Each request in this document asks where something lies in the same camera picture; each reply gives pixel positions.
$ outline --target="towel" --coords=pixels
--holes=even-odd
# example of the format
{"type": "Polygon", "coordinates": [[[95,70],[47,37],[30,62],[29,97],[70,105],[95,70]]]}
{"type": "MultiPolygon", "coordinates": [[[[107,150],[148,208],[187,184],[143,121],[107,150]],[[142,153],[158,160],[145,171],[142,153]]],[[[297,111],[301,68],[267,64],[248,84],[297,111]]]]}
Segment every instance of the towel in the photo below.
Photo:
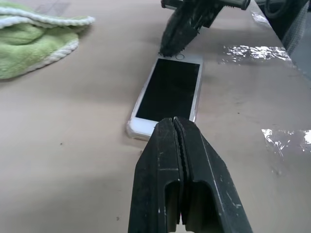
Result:
{"type": "Polygon", "coordinates": [[[0,79],[56,62],[78,47],[78,33],[92,17],[52,17],[0,0],[0,79]]]}

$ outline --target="beige table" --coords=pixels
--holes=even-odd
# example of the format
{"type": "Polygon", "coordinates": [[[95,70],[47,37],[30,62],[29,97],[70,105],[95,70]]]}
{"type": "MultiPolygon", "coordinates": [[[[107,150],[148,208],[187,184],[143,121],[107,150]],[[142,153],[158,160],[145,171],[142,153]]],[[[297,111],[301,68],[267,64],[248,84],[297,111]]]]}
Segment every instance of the beige table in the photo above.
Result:
{"type": "MultiPolygon", "coordinates": [[[[146,143],[129,139],[124,124],[172,11],[159,0],[57,3],[68,3],[64,16],[97,21],[70,56],[0,83],[0,232],[125,233],[146,143]]],[[[255,233],[309,233],[311,153],[280,160],[261,129],[311,129],[311,85],[281,59],[228,60],[223,46],[281,46],[251,10],[253,2],[246,12],[224,9],[186,49],[205,60],[197,125],[255,233]]]]}

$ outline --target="smartphone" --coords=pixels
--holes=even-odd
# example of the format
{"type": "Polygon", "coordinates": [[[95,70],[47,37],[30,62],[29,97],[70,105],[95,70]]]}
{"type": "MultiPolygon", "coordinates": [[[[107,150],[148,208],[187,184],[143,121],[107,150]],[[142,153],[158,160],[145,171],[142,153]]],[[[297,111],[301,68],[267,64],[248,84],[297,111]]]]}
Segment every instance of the smartphone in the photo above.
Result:
{"type": "Polygon", "coordinates": [[[194,122],[202,66],[200,56],[159,55],[126,125],[129,136],[148,140],[156,124],[167,117],[183,117],[194,122]]]}

